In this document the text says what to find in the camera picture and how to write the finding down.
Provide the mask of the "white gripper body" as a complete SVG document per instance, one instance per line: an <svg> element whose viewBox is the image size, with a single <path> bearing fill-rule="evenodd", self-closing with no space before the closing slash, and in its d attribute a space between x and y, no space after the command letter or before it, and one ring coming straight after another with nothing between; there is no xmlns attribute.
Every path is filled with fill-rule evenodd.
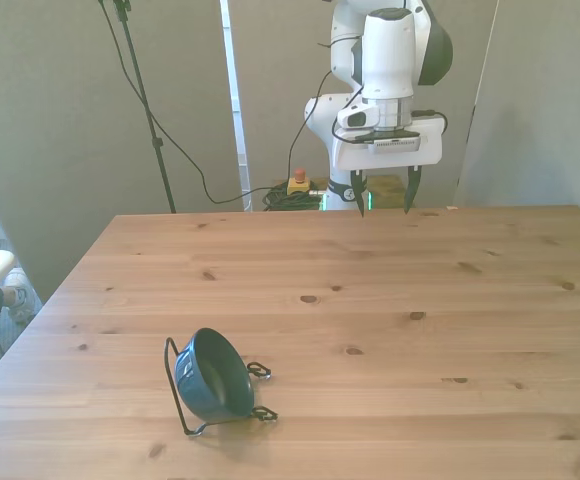
<svg viewBox="0 0 580 480"><path fill-rule="evenodd" d="M435 165L442 158L443 117L417 118L396 137L353 143L372 130L336 131L330 163L337 170L373 170Z"/></svg>

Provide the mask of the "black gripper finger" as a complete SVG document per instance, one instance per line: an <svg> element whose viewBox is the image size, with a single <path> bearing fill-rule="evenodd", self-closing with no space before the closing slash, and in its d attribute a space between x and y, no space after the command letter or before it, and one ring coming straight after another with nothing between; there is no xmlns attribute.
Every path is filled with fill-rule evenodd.
<svg viewBox="0 0 580 480"><path fill-rule="evenodd" d="M404 195L404 212L408 213L412 206L421 181L421 168L418 166L408 167L408 184Z"/></svg>
<svg viewBox="0 0 580 480"><path fill-rule="evenodd" d="M367 190L367 180L362 170L354 170L350 173L350 185L354 193L354 199L362 217L365 216L364 194Z"/></svg>

